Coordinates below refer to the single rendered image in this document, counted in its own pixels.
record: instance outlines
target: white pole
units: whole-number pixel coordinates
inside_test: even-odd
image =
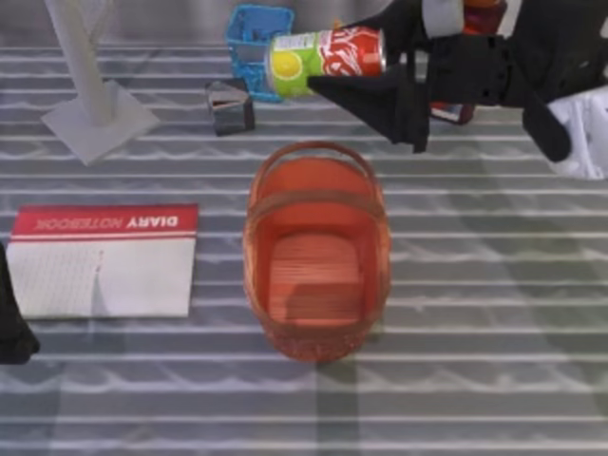
[[[110,124],[113,119],[112,103],[78,8],[80,0],[45,2],[86,115],[93,126]]]

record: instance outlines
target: blue basket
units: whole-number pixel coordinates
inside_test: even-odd
[[[277,35],[290,34],[294,12],[287,8],[239,5],[233,11],[225,38],[235,77],[243,78],[255,100],[281,102],[266,82],[264,57]]]

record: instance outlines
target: white notebook cover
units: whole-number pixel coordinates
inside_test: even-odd
[[[7,251],[26,318],[186,317],[196,204],[29,206]]]

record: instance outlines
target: green and red can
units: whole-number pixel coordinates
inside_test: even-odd
[[[266,53],[269,87],[283,98],[310,95],[310,76],[378,76],[387,67],[382,30],[353,27],[276,37]]]

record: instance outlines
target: tabletop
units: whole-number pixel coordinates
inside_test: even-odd
[[[230,76],[225,49],[99,61],[162,125],[84,167],[40,122],[75,97],[61,51],[0,49],[1,240],[23,204],[196,202],[190,316],[33,322],[43,351],[0,368],[1,455],[606,454],[608,184],[553,175],[519,111],[433,123],[422,155],[315,97],[218,139],[203,88]],[[393,239],[382,323],[319,367],[271,348],[242,287],[252,177],[311,139],[370,161]]]

